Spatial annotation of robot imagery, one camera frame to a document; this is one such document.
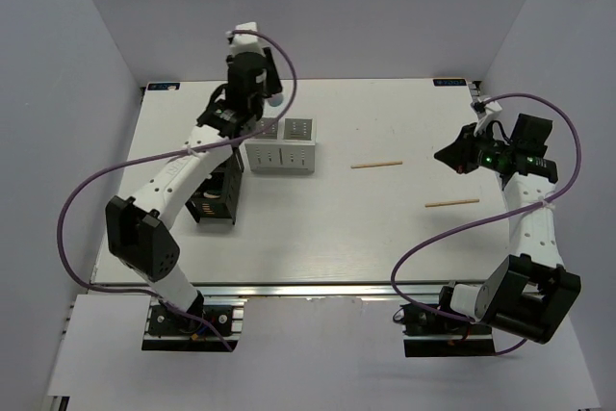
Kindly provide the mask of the white spray bottle teal base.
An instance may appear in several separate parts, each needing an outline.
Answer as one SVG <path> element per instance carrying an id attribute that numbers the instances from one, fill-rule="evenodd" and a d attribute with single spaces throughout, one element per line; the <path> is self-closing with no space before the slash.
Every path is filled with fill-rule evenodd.
<path id="1" fill-rule="evenodd" d="M 276 94 L 269 98 L 268 101 L 271 107 L 279 107 L 284 102 L 284 96 L 282 94 Z"/>

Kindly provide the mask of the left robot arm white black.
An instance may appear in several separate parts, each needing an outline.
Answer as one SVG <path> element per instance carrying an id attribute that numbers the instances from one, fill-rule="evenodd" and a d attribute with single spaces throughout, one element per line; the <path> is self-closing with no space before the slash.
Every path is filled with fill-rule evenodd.
<path id="1" fill-rule="evenodd" d="M 105 208 L 110 252 L 138 274 L 168 305 L 170 321 L 193 333 L 203 322 L 203 296 L 180 269 L 180 248 L 170 230 L 197 188 L 253 132 L 267 99 L 282 85 L 271 51 L 243 46 L 227 59 L 227 81 L 216 88 L 186 141 L 145 185 Z"/>

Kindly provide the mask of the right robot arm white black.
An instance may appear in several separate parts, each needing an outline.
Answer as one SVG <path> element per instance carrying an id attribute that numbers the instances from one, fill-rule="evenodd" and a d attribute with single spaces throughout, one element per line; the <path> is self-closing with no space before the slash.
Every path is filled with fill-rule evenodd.
<path id="1" fill-rule="evenodd" d="M 547 202 L 558 180 L 555 162 L 545 157 L 552 122 L 521 114 L 503 140 L 494 136 L 496 123 L 495 116 L 482 113 L 434 157 L 460 174 L 479 167 L 497 174 L 511 215 L 508 254 L 481 286 L 455 285 L 450 299 L 434 309 L 434 319 L 448 333 L 471 318 L 545 344 L 581 291 L 580 277 L 564 268 Z"/>

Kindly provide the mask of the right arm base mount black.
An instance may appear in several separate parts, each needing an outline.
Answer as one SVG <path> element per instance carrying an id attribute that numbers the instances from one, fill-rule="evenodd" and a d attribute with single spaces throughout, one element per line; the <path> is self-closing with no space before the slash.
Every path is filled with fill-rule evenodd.
<path id="1" fill-rule="evenodd" d="M 489 357 L 496 353 L 492 329 L 436 316 L 412 304 L 392 316 L 402 327 L 406 358 Z"/>

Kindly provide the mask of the gold makeup pencil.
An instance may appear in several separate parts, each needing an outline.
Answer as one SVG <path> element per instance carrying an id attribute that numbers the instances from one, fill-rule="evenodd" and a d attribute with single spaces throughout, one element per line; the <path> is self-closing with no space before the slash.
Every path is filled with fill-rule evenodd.
<path id="1" fill-rule="evenodd" d="M 379 167 L 395 167 L 403 165 L 403 161 L 389 161 L 379 163 L 366 163 L 350 166 L 351 169 L 364 169 L 364 168 L 379 168 Z"/>
<path id="2" fill-rule="evenodd" d="M 425 203 L 424 207 L 425 208 L 452 207 L 452 206 L 458 206 L 458 205 L 476 204 L 479 202 L 480 202 L 479 198 L 458 199 L 458 200 Z"/>

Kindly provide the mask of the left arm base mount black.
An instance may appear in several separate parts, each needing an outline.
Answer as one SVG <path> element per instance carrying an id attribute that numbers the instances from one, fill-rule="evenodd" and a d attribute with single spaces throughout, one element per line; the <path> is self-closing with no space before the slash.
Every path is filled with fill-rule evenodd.
<path id="1" fill-rule="evenodd" d="M 240 339 L 245 299 L 206 297 L 203 318 L 211 327 L 169 311 L 160 302 L 148 308 L 141 341 L 143 351 L 231 352 Z"/>

